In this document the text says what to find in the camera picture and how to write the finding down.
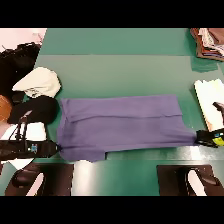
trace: table surface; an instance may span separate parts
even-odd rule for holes
[[[47,67],[58,74],[62,83],[58,100],[175,94],[185,125],[196,131],[206,126],[194,82],[216,78],[224,82],[224,69],[221,62],[196,58],[195,50],[195,42],[186,28],[49,28],[35,67]],[[48,126],[54,141],[60,117],[61,113]],[[224,183],[223,160],[223,147],[111,152],[105,161],[75,164],[72,194],[158,195],[156,165],[159,164],[211,164]],[[65,162],[59,155],[35,161]],[[0,194],[9,167],[7,164],[3,168]]]

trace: purple garment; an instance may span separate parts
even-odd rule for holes
[[[105,159],[105,153],[195,145],[175,95],[61,99],[60,155],[69,161]]]

